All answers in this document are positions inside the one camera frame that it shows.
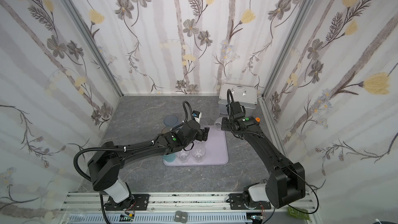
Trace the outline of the clear tall tumbler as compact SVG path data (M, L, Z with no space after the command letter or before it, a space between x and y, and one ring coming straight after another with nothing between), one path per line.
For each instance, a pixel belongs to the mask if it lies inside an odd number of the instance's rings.
M194 160L197 163L201 163L204 160L204 157L206 155L206 148L205 145L195 143L192 150L191 150L191 155L193 156Z

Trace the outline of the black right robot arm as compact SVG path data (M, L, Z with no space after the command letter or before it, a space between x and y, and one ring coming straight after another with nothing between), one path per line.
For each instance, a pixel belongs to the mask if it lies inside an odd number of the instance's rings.
M270 203L281 208L304 198L309 187L304 167L284 156L264 135L258 121L245 116L244 107L238 101L227 103L226 109L228 117L222 120L222 130L249 143L264 163L269 173L265 193Z

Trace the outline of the lilac plastic tray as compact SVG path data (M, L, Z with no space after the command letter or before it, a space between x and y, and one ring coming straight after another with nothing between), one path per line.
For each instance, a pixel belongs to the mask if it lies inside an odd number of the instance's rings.
M190 150L190 158L188 162L181 163L176 157L176 159L171 163L167 163L163 160L164 165L167 167L188 167L188 166L221 166L227 164L229 161L229 157L228 157L225 132L217 130L213 125L210 125L208 127L210 128L210 130L207 141L194 142L194 144L199 143L205 145L206 155L204 157L203 162L197 163L194 160L193 156L191 155L191 150Z

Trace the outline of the teal dotted plastic tumbler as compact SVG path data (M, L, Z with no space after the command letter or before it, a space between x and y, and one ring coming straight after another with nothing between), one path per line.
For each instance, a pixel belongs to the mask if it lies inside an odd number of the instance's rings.
M176 159L176 154L175 153L171 153L169 155L165 155L165 156L163 156L163 159L164 159L165 162L171 163L171 162L173 162Z

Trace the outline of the pink plastic cup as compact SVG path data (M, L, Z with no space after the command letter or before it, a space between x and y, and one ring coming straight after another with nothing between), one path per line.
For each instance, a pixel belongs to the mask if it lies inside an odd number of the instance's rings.
M222 128L222 119L223 119L223 117L219 117L219 118L217 118L217 119L215 120L215 122L214 122L214 127L215 127L217 130L221 130L221 128Z

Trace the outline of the clear faceted glass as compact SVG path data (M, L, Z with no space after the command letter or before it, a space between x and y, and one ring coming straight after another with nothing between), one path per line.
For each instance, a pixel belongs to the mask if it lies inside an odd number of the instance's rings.
M190 151L185 151L185 150L179 151L176 154L176 157L181 163L186 163L190 158Z

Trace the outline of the silver metal first-aid case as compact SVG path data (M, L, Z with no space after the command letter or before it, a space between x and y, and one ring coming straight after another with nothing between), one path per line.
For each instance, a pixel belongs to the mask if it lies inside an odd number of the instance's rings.
M219 109L222 115L227 115L227 91L231 90L233 98L246 109L246 115L252 115L257 107L258 97L254 87L222 84L219 93Z

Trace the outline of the blue frosted plastic tumbler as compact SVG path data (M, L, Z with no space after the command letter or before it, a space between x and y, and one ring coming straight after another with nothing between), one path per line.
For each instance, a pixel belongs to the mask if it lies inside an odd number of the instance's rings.
M167 115L164 117L163 123L166 127L175 127L178 124L178 117L176 115Z

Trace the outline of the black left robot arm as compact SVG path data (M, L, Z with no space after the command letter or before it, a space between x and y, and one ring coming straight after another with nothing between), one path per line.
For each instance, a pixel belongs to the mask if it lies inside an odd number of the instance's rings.
M77 173L92 183L99 193L104 221L110 223L105 212L103 195L107 194L117 209L131 209L136 203L128 184L119 177L119 171L129 163L155 156L168 156L194 147L194 142L208 139L209 127L201 128L195 120L186 121L154 139L133 145L115 145L107 142L101 147L86 148L75 154L73 165Z

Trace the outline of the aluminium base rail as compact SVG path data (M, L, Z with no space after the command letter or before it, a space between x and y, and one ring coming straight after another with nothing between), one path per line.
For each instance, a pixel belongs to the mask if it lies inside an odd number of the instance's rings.
M287 206L279 209L232 210L227 202L230 192L152 192L149 194L145 211L129 210L135 214L160 214L182 211L187 213L260 213L286 212ZM100 214L101 203L99 194L69 193L65 198L57 218L70 213Z

